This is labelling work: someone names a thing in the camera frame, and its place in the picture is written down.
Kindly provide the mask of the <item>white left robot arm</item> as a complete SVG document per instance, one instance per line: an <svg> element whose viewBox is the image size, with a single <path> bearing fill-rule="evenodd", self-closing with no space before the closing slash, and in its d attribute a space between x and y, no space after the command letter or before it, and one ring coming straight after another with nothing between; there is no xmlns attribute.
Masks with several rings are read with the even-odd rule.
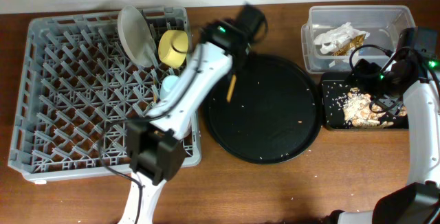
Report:
<svg viewBox="0 0 440 224"><path fill-rule="evenodd" d="M121 223L151 223L160 192L181 168L191 116L209 91L242 63L257 32L250 22L215 21L201 33L188 66L171 93L140 121L127 124L126 152L134 181Z"/></svg>

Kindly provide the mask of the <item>wooden chopstick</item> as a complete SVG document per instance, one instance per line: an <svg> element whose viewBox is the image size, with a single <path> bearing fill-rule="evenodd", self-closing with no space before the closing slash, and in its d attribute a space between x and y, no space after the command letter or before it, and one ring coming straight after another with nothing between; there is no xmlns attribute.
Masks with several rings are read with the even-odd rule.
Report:
<svg viewBox="0 0 440 224"><path fill-rule="evenodd" d="M228 92L227 92L227 96L226 96L227 103L231 102L236 82L237 82L237 76L235 74L233 74L231 77L230 85L228 87Z"/></svg>

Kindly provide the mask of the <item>yellow bowl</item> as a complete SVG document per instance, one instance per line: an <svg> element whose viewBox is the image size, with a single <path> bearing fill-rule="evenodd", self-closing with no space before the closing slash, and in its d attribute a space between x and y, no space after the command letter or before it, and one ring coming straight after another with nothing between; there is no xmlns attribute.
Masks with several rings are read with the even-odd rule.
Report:
<svg viewBox="0 0 440 224"><path fill-rule="evenodd" d="M169 67L176 69L183 65L188 49L189 40L185 31L168 30L159 41L159 59Z"/></svg>

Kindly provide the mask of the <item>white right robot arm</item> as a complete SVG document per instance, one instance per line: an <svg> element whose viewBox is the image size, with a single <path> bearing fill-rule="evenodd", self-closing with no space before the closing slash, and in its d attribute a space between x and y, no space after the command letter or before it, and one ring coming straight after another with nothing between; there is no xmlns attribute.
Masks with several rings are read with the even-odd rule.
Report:
<svg viewBox="0 0 440 224"><path fill-rule="evenodd" d="M410 171L405 187L382 197L373 210L335 210L325 223L438 223L439 222L439 59L438 33L422 27L401 31L397 49L383 52L388 62L380 67L361 59L351 63L346 82L369 93L373 104L396 98L406 107L410 142Z"/></svg>

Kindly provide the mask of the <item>gold snack wrapper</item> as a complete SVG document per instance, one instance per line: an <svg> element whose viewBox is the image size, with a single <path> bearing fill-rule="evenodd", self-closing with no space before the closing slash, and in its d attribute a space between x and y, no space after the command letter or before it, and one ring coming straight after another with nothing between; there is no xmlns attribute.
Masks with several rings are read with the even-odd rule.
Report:
<svg viewBox="0 0 440 224"><path fill-rule="evenodd" d="M333 56L347 56L349 52L363 45L366 38L365 34L361 34L353 38L346 45L342 46L339 50L333 53Z"/></svg>

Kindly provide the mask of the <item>white napkin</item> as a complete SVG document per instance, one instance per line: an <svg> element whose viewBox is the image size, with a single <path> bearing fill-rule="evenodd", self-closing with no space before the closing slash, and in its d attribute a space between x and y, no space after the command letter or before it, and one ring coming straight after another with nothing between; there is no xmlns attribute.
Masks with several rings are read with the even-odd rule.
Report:
<svg viewBox="0 0 440 224"><path fill-rule="evenodd" d="M365 40L370 36L370 33L364 30L355 29L351 22L346 22L340 27L329 30L323 34L317 35L313 40L314 45L320 46L321 54L331 54L346 45L353 38L358 35L365 34Z"/></svg>

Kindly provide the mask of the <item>grey round plate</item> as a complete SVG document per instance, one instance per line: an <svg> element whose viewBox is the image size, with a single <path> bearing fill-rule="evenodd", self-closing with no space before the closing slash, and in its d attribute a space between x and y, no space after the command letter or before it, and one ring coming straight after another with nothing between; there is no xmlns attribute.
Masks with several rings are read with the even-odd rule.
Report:
<svg viewBox="0 0 440 224"><path fill-rule="evenodd" d="M129 59L136 65L151 67L157 48L143 14L136 7L126 5L118 14L117 27Z"/></svg>

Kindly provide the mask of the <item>food scraps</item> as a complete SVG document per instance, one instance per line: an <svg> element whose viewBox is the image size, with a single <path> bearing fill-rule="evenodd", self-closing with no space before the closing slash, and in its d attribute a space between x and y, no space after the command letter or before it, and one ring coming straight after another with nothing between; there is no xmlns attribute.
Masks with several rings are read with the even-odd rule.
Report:
<svg viewBox="0 0 440 224"><path fill-rule="evenodd" d="M370 107L370 95L363 94L356 87L340 85L330 87L324 101L325 124L328 129L384 129L407 128L406 107L383 112L381 107Z"/></svg>

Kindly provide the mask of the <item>light blue plastic cup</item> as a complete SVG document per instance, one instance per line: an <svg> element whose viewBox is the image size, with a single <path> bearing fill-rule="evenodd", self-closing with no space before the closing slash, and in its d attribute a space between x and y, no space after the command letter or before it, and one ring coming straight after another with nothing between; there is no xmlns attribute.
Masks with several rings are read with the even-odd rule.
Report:
<svg viewBox="0 0 440 224"><path fill-rule="evenodd" d="M175 85L178 82L179 82L179 76L169 75L165 77L160 87L159 98L161 100L166 98L169 95L169 93L174 89Z"/></svg>

